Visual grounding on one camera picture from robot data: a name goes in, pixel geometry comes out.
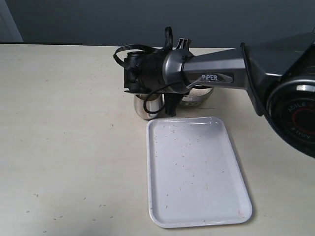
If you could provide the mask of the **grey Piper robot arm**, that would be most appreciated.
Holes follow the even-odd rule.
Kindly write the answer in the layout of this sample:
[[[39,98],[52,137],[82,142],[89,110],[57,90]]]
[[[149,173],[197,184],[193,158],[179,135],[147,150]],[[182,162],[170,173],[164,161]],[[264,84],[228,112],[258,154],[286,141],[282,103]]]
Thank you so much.
[[[149,92],[184,94],[194,85],[243,89],[255,112],[298,151],[315,155],[315,35],[312,32],[195,56],[175,49],[137,64]]]

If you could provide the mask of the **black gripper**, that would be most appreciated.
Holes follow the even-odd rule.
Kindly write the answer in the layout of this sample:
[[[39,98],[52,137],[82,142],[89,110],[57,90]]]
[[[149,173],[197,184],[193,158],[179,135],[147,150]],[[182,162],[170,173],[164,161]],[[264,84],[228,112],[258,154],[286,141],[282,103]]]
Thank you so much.
[[[189,50],[191,40],[188,38],[179,38],[176,49]],[[147,96],[147,100],[154,100],[162,96],[162,100],[165,101],[165,114],[174,117],[176,116],[176,109],[185,95],[188,95],[190,89],[185,89],[181,92],[173,92],[168,88],[159,88],[150,92]]]

